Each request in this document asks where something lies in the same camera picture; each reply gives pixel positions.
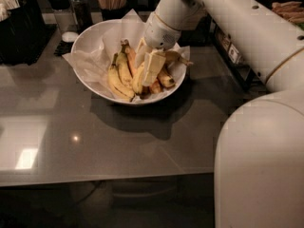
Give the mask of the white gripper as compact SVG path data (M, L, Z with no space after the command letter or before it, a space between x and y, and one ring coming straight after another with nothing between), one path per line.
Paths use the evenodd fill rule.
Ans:
M149 15L135 57L135 68L138 68L144 61L143 86L150 86L155 82L166 61L163 51L152 51L152 48L170 49L178 42L180 37L181 32L168 27L155 12Z

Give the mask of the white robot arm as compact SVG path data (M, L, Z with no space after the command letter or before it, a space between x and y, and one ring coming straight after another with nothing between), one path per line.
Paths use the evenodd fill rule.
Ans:
M304 228L303 32L256 0L161 0L145 42L171 48L199 7L269 91L238 108L218 136L215 227Z

